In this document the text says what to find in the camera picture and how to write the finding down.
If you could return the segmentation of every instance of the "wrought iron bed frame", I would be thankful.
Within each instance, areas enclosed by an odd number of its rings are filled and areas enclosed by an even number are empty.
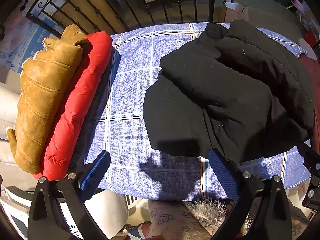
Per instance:
[[[88,4],[90,4],[90,6],[94,9],[95,13],[97,15],[99,15],[102,20],[111,28],[111,30],[114,33],[117,33],[117,31],[114,29],[114,27],[110,24],[110,22],[108,22],[108,20],[101,14],[101,11],[99,8],[97,8],[90,0],[86,0]],[[133,17],[135,18],[137,24],[139,27],[141,26],[141,23],[137,17],[137,15],[135,14],[135,12],[133,11],[132,7],[130,6],[130,4],[128,3],[128,0],[123,0],[126,5],[128,6],[129,10],[131,11]],[[153,25],[156,25],[151,11],[150,11],[150,3],[147,3],[146,0],[142,0],[144,5],[145,5],[145,10],[147,12],[147,14],[149,15]],[[167,11],[166,11],[166,7],[165,7],[165,3],[166,2],[170,2],[172,0],[160,0],[160,3],[162,5],[163,11],[164,11],[164,15],[165,15],[165,19],[166,22],[169,24],[169,18],[167,15]],[[197,21],[197,0],[193,0],[194,1],[194,14],[195,14],[195,21],[194,22],[198,22]],[[97,30],[100,31],[99,27],[92,22],[92,20],[90,20],[84,13],[83,11],[79,8],[79,6],[76,6],[71,0],[66,0],[67,3],[69,3],[74,9],[75,11],[79,12],[91,25],[92,27]],[[116,15],[116,17],[119,19],[119,21],[123,24],[124,28],[129,31],[129,27],[126,24],[126,22],[123,20],[123,18],[120,16],[120,14],[116,11],[116,9],[114,8],[114,6],[111,5],[111,3],[108,0],[105,0],[105,2],[108,4],[108,6],[112,9],[112,11],[114,12],[114,14]],[[180,22],[175,22],[175,23],[183,23],[183,14],[182,14],[182,9],[181,9],[181,3],[182,0],[175,0],[175,2],[178,4],[179,6],[179,11],[180,11],[180,18],[181,21]],[[74,19],[72,19],[72,17],[70,17],[68,14],[66,14],[60,7],[58,7],[57,5],[54,4],[53,0],[47,0],[45,2],[45,4],[43,4],[42,2],[39,2],[39,0],[35,0],[34,3],[32,4],[32,6],[30,7],[30,9],[28,10],[27,14],[26,14],[26,18],[29,19],[30,21],[32,21],[33,23],[36,23],[38,25],[40,25],[41,27],[43,27],[44,29],[48,30],[49,32],[51,32],[52,34],[54,34],[55,36],[57,36],[58,38],[61,37],[61,33],[59,33],[57,30],[55,30],[54,28],[52,28],[51,26],[49,26],[48,24],[46,24],[45,22],[43,22],[42,20],[39,19],[39,16],[43,13],[45,14],[49,19],[51,19],[52,21],[54,21],[56,24],[58,24],[60,27],[62,27],[63,29],[66,28],[66,26],[63,25],[62,22],[58,21],[57,19],[54,18],[54,16],[50,15],[49,13],[47,13],[44,9],[47,7],[47,5],[52,5],[56,8],[57,11],[61,12],[66,18],[68,18],[71,22],[73,22],[74,24],[76,24],[85,34],[88,34],[88,32],[81,27],[79,22],[76,22]],[[40,12],[38,13],[38,15],[34,15],[32,13],[32,10],[35,7],[38,7],[40,9]],[[213,22],[213,12],[214,12],[214,0],[209,0],[209,13],[208,13],[208,22]]]

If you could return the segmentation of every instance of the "folded black clothing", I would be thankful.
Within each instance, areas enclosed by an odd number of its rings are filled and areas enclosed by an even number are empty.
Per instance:
[[[161,58],[143,119],[153,149],[234,162],[271,157],[312,136],[308,71],[289,50],[245,21],[208,24]]]

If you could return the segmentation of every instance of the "red puffer clothing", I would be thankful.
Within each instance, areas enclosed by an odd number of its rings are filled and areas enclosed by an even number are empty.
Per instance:
[[[87,35],[89,48],[72,78],[42,156],[43,172],[49,180],[63,179],[70,164],[82,123],[95,95],[100,78],[111,57],[112,38],[104,31]]]
[[[310,73],[314,95],[315,127],[313,133],[313,149],[320,154],[320,64],[318,61],[301,54],[300,62]]]

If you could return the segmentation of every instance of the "blue plaid bedding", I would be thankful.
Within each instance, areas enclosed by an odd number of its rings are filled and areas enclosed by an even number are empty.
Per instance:
[[[160,58],[196,39],[205,27],[206,23],[156,25],[112,36],[112,70],[97,110],[85,160],[91,163],[103,149],[110,152],[111,165],[100,188],[158,200],[228,197],[207,159],[173,157],[151,149],[142,115],[144,95],[157,80]],[[282,35],[260,30],[297,57],[306,53]],[[279,175],[287,189],[310,177],[297,147],[238,166],[258,178]]]

